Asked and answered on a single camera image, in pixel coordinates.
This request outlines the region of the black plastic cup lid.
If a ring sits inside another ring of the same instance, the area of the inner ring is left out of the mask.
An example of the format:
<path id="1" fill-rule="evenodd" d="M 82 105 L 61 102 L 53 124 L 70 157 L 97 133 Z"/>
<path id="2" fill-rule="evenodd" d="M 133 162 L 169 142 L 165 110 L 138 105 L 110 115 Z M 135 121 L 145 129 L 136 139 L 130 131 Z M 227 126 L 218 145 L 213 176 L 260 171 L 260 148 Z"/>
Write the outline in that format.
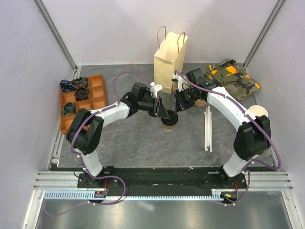
<path id="1" fill-rule="evenodd" d="M 161 122 L 165 126 L 174 126 L 178 123 L 178 114 L 173 110 L 167 110 L 167 113 L 170 116 L 170 119 L 162 118 Z"/>

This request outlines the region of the single brown paper cup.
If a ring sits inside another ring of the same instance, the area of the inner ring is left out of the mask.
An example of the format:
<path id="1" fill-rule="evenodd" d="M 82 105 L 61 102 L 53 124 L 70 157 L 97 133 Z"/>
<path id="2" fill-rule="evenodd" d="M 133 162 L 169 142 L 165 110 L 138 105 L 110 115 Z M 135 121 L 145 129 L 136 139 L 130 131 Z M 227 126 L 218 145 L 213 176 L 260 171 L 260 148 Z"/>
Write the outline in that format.
<path id="1" fill-rule="evenodd" d="M 165 123 L 163 123 L 163 127 L 164 127 L 165 130 L 171 131 L 175 128 L 175 124 L 165 124 Z"/>

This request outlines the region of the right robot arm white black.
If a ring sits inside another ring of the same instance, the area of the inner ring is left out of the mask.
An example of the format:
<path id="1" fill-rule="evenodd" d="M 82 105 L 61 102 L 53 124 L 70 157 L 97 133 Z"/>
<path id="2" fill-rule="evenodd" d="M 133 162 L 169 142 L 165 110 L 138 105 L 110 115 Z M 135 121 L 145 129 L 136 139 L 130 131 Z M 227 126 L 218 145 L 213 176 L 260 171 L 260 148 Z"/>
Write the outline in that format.
<path id="1" fill-rule="evenodd" d="M 269 118 L 257 116 L 243 107 L 217 80 L 204 76 L 200 69 L 190 71 L 186 76 L 175 71 L 172 81 L 178 84 L 174 92 L 177 112 L 193 107 L 195 101 L 201 99 L 220 111 L 236 129 L 234 153 L 220 167 L 218 176 L 222 187 L 230 187 L 252 159 L 270 148 Z"/>

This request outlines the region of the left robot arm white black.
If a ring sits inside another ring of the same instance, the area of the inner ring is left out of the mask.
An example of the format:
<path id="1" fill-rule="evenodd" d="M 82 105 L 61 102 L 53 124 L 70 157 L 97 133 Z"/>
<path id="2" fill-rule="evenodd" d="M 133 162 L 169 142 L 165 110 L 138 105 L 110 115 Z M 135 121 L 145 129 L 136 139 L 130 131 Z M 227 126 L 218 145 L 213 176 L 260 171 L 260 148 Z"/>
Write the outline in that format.
<path id="1" fill-rule="evenodd" d="M 105 177 L 101 173 L 103 166 L 98 158 L 97 146 L 100 142 L 102 130 L 118 120 L 146 111 L 150 117 L 160 118 L 163 125 L 172 127 L 178 122 L 175 111 L 167 110 L 162 98 L 158 96 L 161 85 L 136 82 L 130 92 L 117 102 L 102 109 L 80 109 L 74 117 L 66 140 L 70 143 L 70 151 L 81 160 L 83 173 L 78 177 L 78 187 L 101 187 Z"/>

